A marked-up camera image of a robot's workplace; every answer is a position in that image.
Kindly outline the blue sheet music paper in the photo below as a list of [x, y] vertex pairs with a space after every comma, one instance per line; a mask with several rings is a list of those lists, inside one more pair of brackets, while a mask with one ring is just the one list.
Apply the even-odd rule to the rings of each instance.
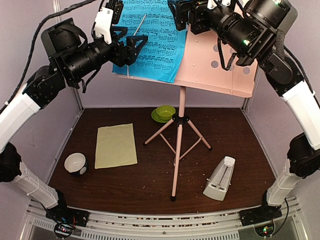
[[127, 36], [148, 36], [137, 60], [130, 66], [113, 65], [112, 72], [128, 77], [172, 84], [178, 73], [187, 31], [178, 31], [166, 0], [125, 0], [119, 25]]

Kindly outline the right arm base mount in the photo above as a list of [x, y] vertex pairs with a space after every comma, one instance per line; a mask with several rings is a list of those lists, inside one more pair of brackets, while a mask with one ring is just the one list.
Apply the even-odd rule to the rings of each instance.
[[276, 226], [274, 219], [281, 216], [282, 211], [280, 207], [274, 206], [259, 206], [239, 212], [242, 226], [253, 225], [255, 233], [262, 238], [271, 237], [275, 233]]

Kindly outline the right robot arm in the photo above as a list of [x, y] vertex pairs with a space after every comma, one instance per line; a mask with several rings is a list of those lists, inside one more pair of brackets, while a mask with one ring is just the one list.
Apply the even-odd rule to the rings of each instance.
[[320, 105], [306, 73], [285, 46], [285, 36], [298, 13], [287, 0], [170, 0], [167, 3], [177, 30], [186, 27], [197, 35], [217, 34], [217, 45], [229, 45], [233, 54], [221, 67], [240, 67], [257, 62], [269, 84], [288, 105], [302, 134], [290, 142], [281, 174], [265, 192], [256, 210], [268, 220], [297, 183], [320, 167]]

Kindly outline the pink music stand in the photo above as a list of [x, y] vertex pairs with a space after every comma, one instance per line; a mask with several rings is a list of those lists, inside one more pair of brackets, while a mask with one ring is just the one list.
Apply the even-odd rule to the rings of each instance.
[[143, 145], [146, 146], [157, 136], [160, 136], [164, 142], [167, 143], [168, 140], [163, 135], [163, 131], [171, 124], [176, 124], [176, 147], [169, 145], [169, 148], [175, 154], [173, 161], [172, 192], [170, 197], [172, 202], [176, 200], [179, 163], [180, 160], [185, 157], [185, 155], [181, 153], [184, 124], [188, 124], [198, 136], [198, 140], [190, 147], [191, 149], [200, 142], [203, 142], [209, 150], [213, 149], [191, 119], [185, 115], [187, 88], [227, 94], [245, 99], [253, 95], [254, 81], [258, 69], [257, 61], [245, 67], [233, 64], [231, 66], [232, 69], [228, 71], [223, 70], [220, 65], [213, 68], [212, 62], [219, 56], [219, 54], [214, 51], [213, 45], [217, 39], [218, 37], [213, 31], [198, 35], [191, 32], [186, 34], [186, 47], [174, 81], [174, 85], [179, 87], [178, 112], [173, 114], [171, 119], [143, 143]]

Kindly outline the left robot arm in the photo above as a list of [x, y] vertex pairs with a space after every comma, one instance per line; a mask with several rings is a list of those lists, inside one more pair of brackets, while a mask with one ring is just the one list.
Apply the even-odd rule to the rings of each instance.
[[86, 91], [88, 82], [83, 77], [93, 79], [107, 62], [118, 67], [132, 65], [149, 39], [146, 35], [128, 36], [127, 27], [110, 23], [97, 26], [96, 31], [93, 42], [88, 42], [72, 18], [43, 31], [41, 41], [49, 65], [40, 67], [29, 78], [0, 115], [0, 180], [21, 188], [61, 222], [72, 218], [63, 193], [33, 174], [10, 140], [65, 87]]

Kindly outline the yellow paper sheet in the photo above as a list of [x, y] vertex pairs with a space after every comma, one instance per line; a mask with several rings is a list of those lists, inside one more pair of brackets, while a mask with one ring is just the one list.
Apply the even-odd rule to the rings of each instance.
[[132, 123], [98, 128], [95, 169], [130, 166], [137, 163], [138, 159]]

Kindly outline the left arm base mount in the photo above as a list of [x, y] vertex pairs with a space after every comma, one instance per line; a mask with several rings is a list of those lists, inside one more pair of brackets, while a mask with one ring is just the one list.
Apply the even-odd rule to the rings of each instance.
[[55, 222], [53, 233], [60, 239], [69, 238], [78, 231], [77, 227], [86, 227], [90, 213], [85, 210], [67, 208], [65, 211], [44, 209], [46, 218]]

